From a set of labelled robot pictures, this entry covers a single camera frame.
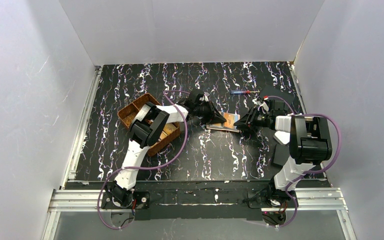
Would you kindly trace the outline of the yellow VIP card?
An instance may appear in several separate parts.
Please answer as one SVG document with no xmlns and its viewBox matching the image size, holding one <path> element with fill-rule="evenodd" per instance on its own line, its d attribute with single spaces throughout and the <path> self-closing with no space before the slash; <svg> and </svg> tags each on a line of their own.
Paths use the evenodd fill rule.
<svg viewBox="0 0 384 240">
<path fill-rule="evenodd" d="M 159 139 L 158 141 L 159 142 L 171 142 L 173 141 L 174 139 L 176 139 L 178 136 L 180 135 L 180 128 L 179 128 L 179 125 L 177 123 L 167 123 L 160 136 L 159 136 Z"/>
</svg>

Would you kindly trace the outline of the brown woven basket card holder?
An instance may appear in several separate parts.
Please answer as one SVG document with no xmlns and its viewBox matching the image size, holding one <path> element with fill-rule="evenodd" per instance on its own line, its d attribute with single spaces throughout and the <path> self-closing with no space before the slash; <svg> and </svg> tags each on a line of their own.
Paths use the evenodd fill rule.
<svg viewBox="0 0 384 240">
<path fill-rule="evenodd" d="M 158 117 L 161 103 L 150 93 L 146 93 L 118 111 L 117 115 L 128 130 L 128 138 L 139 144 L 144 143 L 149 157 L 155 156 L 171 142 L 159 142 L 160 134 L 166 124 L 175 123 L 164 121 Z"/>
</svg>

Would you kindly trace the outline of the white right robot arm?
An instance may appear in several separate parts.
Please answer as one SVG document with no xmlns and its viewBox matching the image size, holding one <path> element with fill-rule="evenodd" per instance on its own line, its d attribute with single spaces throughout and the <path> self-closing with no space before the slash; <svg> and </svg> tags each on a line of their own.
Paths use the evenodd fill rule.
<svg viewBox="0 0 384 240">
<path fill-rule="evenodd" d="M 265 97 L 233 125 L 243 132 L 269 128 L 287 135 L 288 158 L 280 172 L 262 190 L 266 200 L 289 201 L 297 183 L 312 169 L 331 158 L 329 118 L 322 114 L 297 115 L 283 99 Z"/>
</svg>

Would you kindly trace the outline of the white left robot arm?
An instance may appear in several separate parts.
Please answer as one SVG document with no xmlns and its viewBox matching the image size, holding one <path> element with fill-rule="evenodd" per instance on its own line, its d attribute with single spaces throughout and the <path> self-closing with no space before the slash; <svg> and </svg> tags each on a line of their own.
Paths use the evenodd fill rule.
<svg viewBox="0 0 384 240">
<path fill-rule="evenodd" d="M 103 188 L 111 200 L 122 208 L 134 203 L 133 192 L 137 175 L 142 169 L 142 162 L 148 151 L 156 144 L 166 141 L 161 134 L 167 124 L 183 123 L 198 117 L 204 124 L 224 124 L 226 119 L 216 110 L 209 100 L 208 94 L 195 89 L 181 98 L 177 103 L 157 105 L 146 102 L 133 118 L 128 128 L 128 148 L 122 166 L 116 170 L 112 182 L 107 182 Z"/>
</svg>

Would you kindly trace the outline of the black flat box far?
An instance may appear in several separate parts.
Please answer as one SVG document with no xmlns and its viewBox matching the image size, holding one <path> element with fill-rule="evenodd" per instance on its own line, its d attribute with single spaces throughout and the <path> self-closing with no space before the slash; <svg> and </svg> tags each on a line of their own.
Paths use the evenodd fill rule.
<svg viewBox="0 0 384 240">
<path fill-rule="evenodd" d="M 259 94 L 260 97 L 265 96 L 277 96 L 282 99 L 284 99 L 289 104 L 292 104 L 294 101 L 294 95 L 291 93 L 288 93 L 287 91 L 281 91 L 280 89 L 275 88 L 271 85 L 266 85 L 262 88 Z"/>
</svg>

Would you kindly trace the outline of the black flat box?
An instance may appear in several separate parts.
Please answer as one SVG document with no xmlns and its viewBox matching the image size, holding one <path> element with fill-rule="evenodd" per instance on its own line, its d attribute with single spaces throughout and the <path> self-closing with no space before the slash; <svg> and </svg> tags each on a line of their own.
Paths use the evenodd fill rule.
<svg viewBox="0 0 384 240">
<path fill-rule="evenodd" d="M 290 156 L 289 146 L 277 144 L 274 148 L 271 164 L 273 166 L 282 167 L 288 161 Z"/>
<path fill-rule="evenodd" d="M 282 99 L 284 99 L 289 104 L 292 104 L 294 101 L 294 95 L 291 93 L 288 93 L 287 91 L 281 91 L 280 89 L 275 88 L 271 85 L 266 85 L 262 88 L 259 94 L 260 97 L 265 96 L 277 96 Z"/>
</svg>

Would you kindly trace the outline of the white small box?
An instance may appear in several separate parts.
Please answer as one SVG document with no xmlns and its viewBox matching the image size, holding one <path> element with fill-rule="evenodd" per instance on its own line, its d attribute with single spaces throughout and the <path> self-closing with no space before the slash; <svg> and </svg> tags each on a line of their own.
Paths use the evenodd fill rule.
<svg viewBox="0 0 384 240">
<path fill-rule="evenodd" d="M 290 133 L 285 131 L 276 131 L 273 138 L 281 145 L 288 145 L 290 142 Z"/>
</svg>

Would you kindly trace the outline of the blue red screwdriver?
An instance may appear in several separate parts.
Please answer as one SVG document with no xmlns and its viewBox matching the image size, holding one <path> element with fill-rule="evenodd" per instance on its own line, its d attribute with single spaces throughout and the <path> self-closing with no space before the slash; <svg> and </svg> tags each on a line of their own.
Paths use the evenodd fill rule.
<svg viewBox="0 0 384 240">
<path fill-rule="evenodd" d="M 250 91 L 250 90 L 232 90 L 231 95 L 248 95 L 248 94 L 259 94 L 260 91 Z"/>
</svg>

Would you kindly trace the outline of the black flat box near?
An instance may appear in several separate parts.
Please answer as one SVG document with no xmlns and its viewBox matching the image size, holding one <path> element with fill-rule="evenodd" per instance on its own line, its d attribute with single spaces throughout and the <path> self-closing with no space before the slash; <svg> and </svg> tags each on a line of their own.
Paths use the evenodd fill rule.
<svg viewBox="0 0 384 240">
<path fill-rule="evenodd" d="M 282 167 L 288 161 L 290 156 L 289 146 L 277 144 L 274 148 L 271 164 L 273 166 Z"/>
</svg>

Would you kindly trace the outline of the aluminium frame rail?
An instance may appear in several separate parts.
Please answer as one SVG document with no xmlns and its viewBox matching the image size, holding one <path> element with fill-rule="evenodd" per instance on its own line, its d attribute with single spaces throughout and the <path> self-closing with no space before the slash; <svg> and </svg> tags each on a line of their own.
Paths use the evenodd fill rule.
<svg viewBox="0 0 384 240">
<path fill-rule="evenodd" d="M 299 188 L 286 226 L 274 227 L 274 209 L 249 208 L 233 190 L 163 189 L 147 209 L 97 210 L 98 190 L 57 190 L 44 240 L 354 240 L 339 188 Z"/>
</svg>

